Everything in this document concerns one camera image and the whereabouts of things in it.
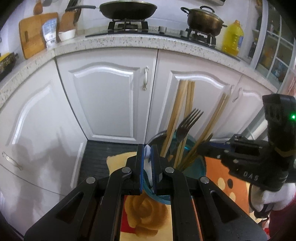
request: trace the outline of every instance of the bronze pot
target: bronze pot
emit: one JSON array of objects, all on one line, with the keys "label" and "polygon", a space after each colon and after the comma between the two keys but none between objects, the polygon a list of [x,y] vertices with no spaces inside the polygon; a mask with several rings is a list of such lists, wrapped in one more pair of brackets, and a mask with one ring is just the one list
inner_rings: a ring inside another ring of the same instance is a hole
[{"label": "bronze pot", "polygon": [[[203,8],[208,8],[212,12],[204,10]],[[211,7],[201,6],[200,8],[195,9],[182,7],[181,10],[187,13],[187,23],[193,30],[217,36],[220,34],[222,27],[227,27]]]}]

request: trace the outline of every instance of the pot lid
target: pot lid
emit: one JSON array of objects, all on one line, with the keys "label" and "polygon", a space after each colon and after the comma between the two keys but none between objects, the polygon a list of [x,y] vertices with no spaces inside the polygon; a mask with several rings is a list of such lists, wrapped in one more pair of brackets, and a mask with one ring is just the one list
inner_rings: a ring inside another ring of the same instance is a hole
[{"label": "pot lid", "polygon": [[219,17],[215,14],[214,9],[212,9],[211,7],[208,7],[208,6],[201,6],[200,8],[194,8],[194,9],[191,9],[191,10],[198,11],[198,12],[204,12],[205,14],[210,15],[210,16],[212,16],[212,17],[218,19],[218,20],[221,21],[222,23],[224,23],[223,20],[222,20],[221,18],[219,18]]}]

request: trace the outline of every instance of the pot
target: pot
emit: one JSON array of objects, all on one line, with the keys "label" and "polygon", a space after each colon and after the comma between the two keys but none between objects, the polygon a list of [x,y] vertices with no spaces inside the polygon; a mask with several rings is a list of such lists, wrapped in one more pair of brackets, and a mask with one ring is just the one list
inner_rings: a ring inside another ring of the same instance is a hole
[{"label": "pot", "polygon": [[[98,7],[93,5],[79,5],[74,7],[67,7],[65,12],[72,11],[74,9],[91,8],[96,9]],[[106,17],[113,20],[145,20],[151,17],[157,9],[157,6],[152,3],[136,0],[119,0],[106,2],[100,5],[100,12]]]},{"label": "pot", "polygon": [[211,34],[212,36],[217,36],[220,34],[222,27],[227,27],[224,25],[221,18],[219,18],[214,9],[208,6],[201,6],[200,8],[188,9],[182,7],[181,10],[187,13],[187,24],[193,30],[203,32],[205,34]]}]

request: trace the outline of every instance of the fork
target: fork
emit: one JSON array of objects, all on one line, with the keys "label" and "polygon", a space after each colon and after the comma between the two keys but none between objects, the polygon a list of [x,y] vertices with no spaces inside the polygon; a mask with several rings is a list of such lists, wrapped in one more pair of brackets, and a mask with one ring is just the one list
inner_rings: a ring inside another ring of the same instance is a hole
[{"label": "fork", "polygon": [[197,120],[202,116],[203,112],[200,113],[199,109],[194,108],[188,116],[186,116],[179,124],[176,131],[177,143],[173,150],[173,155],[176,155],[177,149],[181,141],[185,139],[191,127],[197,122]]}]

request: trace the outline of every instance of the white bowl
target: white bowl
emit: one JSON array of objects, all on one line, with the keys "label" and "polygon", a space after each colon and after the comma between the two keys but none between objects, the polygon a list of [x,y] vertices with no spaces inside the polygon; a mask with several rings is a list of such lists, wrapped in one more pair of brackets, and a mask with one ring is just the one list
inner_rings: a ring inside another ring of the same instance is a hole
[{"label": "white bowl", "polygon": [[61,41],[72,39],[75,36],[76,29],[72,29],[66,32],[59,32],[59,38]]}]

